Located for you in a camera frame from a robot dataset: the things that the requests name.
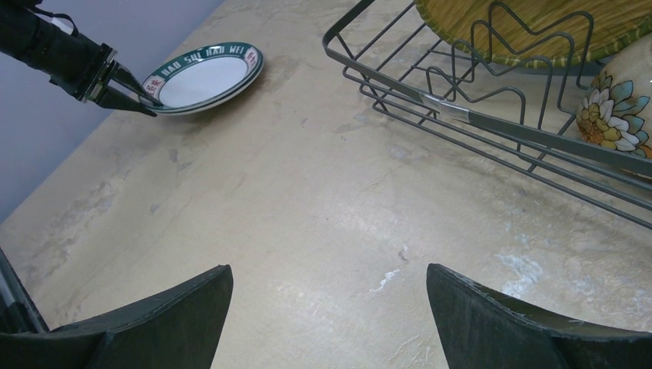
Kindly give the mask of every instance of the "stacked plates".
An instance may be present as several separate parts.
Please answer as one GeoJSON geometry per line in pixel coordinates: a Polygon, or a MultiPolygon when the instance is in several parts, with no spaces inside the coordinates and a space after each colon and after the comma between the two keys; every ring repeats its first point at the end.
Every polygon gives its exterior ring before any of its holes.
{"type": "Polygon", "coordinates": [[[187,52],[163,64],[143,88],[163,105],[148,109],[185,115],[220,105],[247,88],[263,69],[263,54],[244,42],[224,42],[187,52]]]}

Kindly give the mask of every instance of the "green rim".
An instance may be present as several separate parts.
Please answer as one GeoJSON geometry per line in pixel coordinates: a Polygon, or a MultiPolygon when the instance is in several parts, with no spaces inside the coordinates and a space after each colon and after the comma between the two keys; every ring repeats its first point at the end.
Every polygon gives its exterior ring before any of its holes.
{"type": "MultiPolygon", "coordinates": [[[[434,21],[434,19],[426,9],[426,4],[429,1],[431,0],[414,0],[414,5],[416,5],[417,11],[421,16],[421,19],[423,19],[425,24],[444,42],[447,42],[449,45],[453,44],[453,42],[457,41],[459,38],[455,38],[453,35],[451,35],[446,30],[444,30],[437,22],[434,21]]],[[[619,38],[616,38],[615,40],[613,40],[612,42],[604,46],[595,49],[589,49],[587,53],[587,62],[600,60],[602,58],[606,58],[607,56],[614,55],[619,51],[621,51],[622,49],[626,48],[629,44],[635,42],[639,38],[651,32],[652,32],[652,13],[650,13],[641,23],[639,23],[638,28],[623,34],[619,38]]],[[[468,54],[471,53],[471,50],[468,47],[466,47],[466,45],[457,44],[455,48],[457,48],[462,52],[466,52],[468,54]]],[[[520,62],[524,60],[524,58],[520,57],[519,55],[494,54],[492,56],[486,50],[476,50],[476,52],[481,58],[485,60],[489,60],[489,58],[491,57],[491,61],[493,61],[494,63],[507,65],[510,67],[518,65],[520,62]]],[[[542,55],[542,56],[549,58],[550,61],[552,62],[553,67],[565,67],[568,60],[567,54],[556,55],[556,56],[547,56],[547,55],[542,55]]],[[[570,60],[570,64],[571,65],[580,64],[581,58],[582,58],[582,52],[575,52],[572,56],[572,59],[570,60]]],[[[525,68],[547,68],[547,63],[541,60],[533,60],[533,61],[529,61],[528,63],[522,66],[525,68]]]]}
{"type": "Polygon", "coordinates": [[[234,91],[237,91],[239,88],[241,88],[242,85],[245,85],[247,82],[249,82],[250,78],[253,75],[257,74],[264,62],[263,54],[253,45],[245,42],[222,42],[215,45],[208,45],[202,48],[197,48],[191,52],[186,52],[183,55],[167,61],[161,67],[153,71],[145,79],[145,82],[143,82],[142,86],[147,92],[158,98],[158,94],[163,89],[163,86],[165,86],[165,83],[167,83],[181,71],[184,71],[186,68],[189,68],[199,62],[214,58],[240,58],[247,63],[247,74],[241,81],[239,81],[239,83],[233,85],[227,91],[224,91],[217,96],[193,105],[171,108],[166,106],[152,106],[151,102],[144,100],[143,98],[140,98],[141,102],[145,104],[150,110],[154,112],[160,112],[162,114],[178,113],[203,108],[206,105],[210,105],[219,100],[222,100],[224,97],[229,96],[234,91]]]}

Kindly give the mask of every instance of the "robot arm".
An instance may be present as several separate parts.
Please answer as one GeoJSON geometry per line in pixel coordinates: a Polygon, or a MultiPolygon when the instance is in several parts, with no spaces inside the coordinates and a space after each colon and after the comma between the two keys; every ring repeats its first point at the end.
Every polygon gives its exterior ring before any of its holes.
{"type": "Polygon", "coordinates": [[[37,14],[65,18],[36,8],[42,0],[0,0],[0,52],[50,75],[50,82],[79,101],[93,101],[108,109],[156,114],[109,85],[115,81],[153,105],[161,103],[148,94],[131,72],[114,60],[115,50],[98,45],[74,26],[67,33],[37,14]]]}

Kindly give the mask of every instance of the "beige surface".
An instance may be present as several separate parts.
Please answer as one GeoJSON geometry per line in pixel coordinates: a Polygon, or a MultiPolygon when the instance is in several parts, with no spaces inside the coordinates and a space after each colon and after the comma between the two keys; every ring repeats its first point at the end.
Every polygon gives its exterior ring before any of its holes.
{"type": "MultiPolygon", "coordinates": [[[[214,367],[439,368],[424,283],[437,262],[562,314],[652,329],[649,232],[372,111],[321,47],[353,4],[227,0],[175,54],[251,42],[261,80],[196,116],[114,113],[2,225],[46,321],[230,264],[214,367]]],[[[403,6],[383,2],[351,37],[403,6]]]]}

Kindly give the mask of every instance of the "dish rack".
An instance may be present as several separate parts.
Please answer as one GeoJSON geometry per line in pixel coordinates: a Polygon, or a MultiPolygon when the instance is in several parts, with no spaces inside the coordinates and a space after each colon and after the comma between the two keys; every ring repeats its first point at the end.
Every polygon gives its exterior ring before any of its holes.
{"type": "Polygon", "coordinates": [[[494,2],[488,9],[488,21],[478,19],[471,26],[471,42],[458,40],[447,45],[442,40],[432,44],[437,37],[419,18],[414,4],[388,15],[389,2],[378,2],[374,6],[381,11],[370,13],[375,2],[357,3],[322,40],[327,56],[344,65],[343,76],[360,85],[359,92],[373,101],[375,111],[652,229],[652,182],[629,174],[652,173],[652,161],[588,144],[577,132],[572,137],[573,130],[568,129],[590,80],[604,65],[586,62],[594,28],[588,12],[573,12],[546,28],[533,30],[507,5],[494,2]],[[492,27],[495,11],[513,17],[533,38],[531,46],[522,50],[509,46],[492,27]],[[361,25],[371,16],[384,22],[393,18],[368,41],[369,27],[361,25]],[[581,42],[566,32],[551,31],[573,17],[587,22],[586,39],[581,42]],[[474,48],[473,35],[480,28],[493,35],[494,45],[501,42],[515,55],[561,39],[568,43],[568,62],[563,68],[554,68],[549,58],[537,55],[514,67],[495,65],[482,59],[474,48]],[[582,52],[581,63],[571,66],[576,49],[582,52]],[[386,56],[379,55],[379,50],[386,56]],[[547,67],[520,68],[532,60],[547,67]],[[516,82],[525,83],[526,88],[516,82]],[[539,90],[533,93],[528,87],[532,85],[539,90]],[[511,99],[515,108],[492,111],[491,101],[496,98],[511,99]]]}

